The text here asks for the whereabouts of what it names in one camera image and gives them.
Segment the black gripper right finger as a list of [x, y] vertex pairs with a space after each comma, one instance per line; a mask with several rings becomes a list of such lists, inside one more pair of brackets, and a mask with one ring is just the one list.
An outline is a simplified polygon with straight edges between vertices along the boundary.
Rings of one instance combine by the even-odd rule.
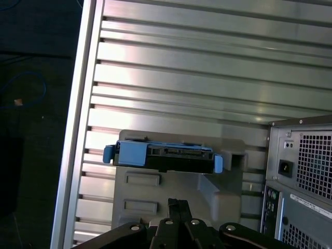
[[187, 201], [181, 201], [181, 222], [194, 248], [288, 248], [288, 245], [237, 223], [218, 229], [193, 218]]

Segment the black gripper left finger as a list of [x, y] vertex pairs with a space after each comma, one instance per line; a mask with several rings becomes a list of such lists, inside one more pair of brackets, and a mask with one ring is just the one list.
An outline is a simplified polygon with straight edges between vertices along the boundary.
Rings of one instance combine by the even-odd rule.
[[180, 201], [168, 199], [169, 214], [158, 226], [129, 222], [87, 241], [87, 248], [177, 248]]

